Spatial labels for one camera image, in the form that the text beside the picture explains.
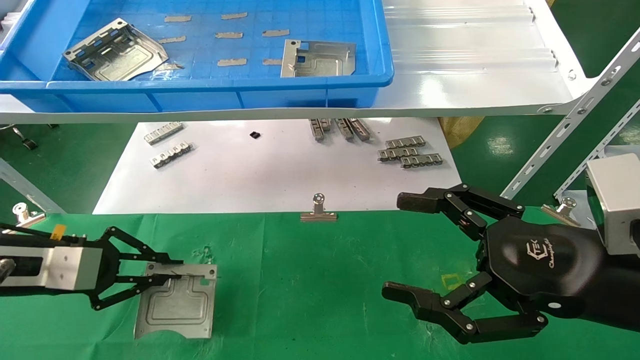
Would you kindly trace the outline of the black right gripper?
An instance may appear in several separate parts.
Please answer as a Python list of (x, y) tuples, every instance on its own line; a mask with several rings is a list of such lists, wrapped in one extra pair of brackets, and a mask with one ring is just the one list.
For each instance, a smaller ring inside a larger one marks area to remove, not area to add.
[[(603, 310), (599, 276), (606, 251), (594, 230), (525, 222), (523, 205), (466, 183), (402, 192), (397, 207), (444, 214), (469, 239), (483, 239), (483, 272), (446, 295), (392, 281), (381, 289), (386, 300), (408, 305), (416, 319), (441, 326), (460, 344), (535, 337), (548, 324), (541, 312), (587, 320)], [(488, 226), (482, 215), (499, 221)], [(464, 307), (487, 291), (517, 314), (466, 316)]]

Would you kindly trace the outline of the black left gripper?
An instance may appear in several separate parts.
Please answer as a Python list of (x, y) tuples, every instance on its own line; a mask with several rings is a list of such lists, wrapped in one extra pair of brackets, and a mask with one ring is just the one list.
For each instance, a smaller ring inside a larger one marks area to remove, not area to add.
[[(134, 248), (138, 253), (124, 253), (112, 244), (111, 239), (117, 239)], [(183, 264), (183, 260), (172, 259), (166, 252), (153, 250), (136, 237), (118, 227), (108, 227), (102, 235), (102, 240), (84, 241), (81, 244), (80, 256), (80, 290), (85, 294), (91, 307), (98, 311), (117, 305), (135, 296), (140, 296), (151, 287), (164, 285), (170, 280), (170, 275), (146, 276), (115, 276), (112, 281), (112, 248), (119, 260), (146, 261), (163, 265)], [(101, 299), (103, 291), (114, 284), (133, 284), (132, 287), (115, 292)]]

